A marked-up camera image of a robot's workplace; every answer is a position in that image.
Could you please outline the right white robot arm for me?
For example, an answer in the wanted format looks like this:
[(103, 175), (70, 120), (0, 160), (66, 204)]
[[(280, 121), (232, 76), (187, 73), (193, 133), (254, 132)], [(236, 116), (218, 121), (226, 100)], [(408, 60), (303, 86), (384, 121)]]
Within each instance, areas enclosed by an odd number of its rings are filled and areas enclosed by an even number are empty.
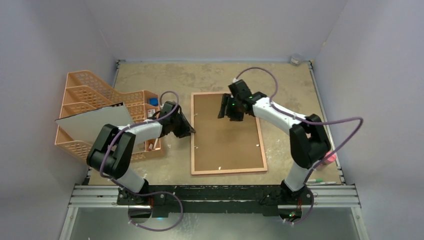
[(298, 115), (275, 104), (266, 94), (251, 92), (242, 79), (234, 79), (230, 92), (221, 99), (218, 118), (241, 122), (245, 115), (265, 120), (289, 136), (290, 154), (294, 161), (289, 174), (281, 182), (280, 196), (288, 204), (300, 198), (313, 166), (331, 149), (328, 135), (316, 115)]

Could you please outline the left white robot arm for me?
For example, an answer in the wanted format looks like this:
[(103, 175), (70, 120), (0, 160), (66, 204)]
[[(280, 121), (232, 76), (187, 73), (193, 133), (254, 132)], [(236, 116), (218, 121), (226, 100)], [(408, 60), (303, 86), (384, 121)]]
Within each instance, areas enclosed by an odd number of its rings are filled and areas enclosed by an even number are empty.
[(159, 111), (142, 122), (126, 126), (105, 124), (86, 157), (86, 163), (97, 170), (101, 177), (110, 179), (129, 192), (132, 201), (142, 205), (148, 201), (151, 193), (148, 181), (130, 167), (134, 147), (170, 133), (177, 138), (185, 138), (195, 132), (181, 106), (166, 101)]

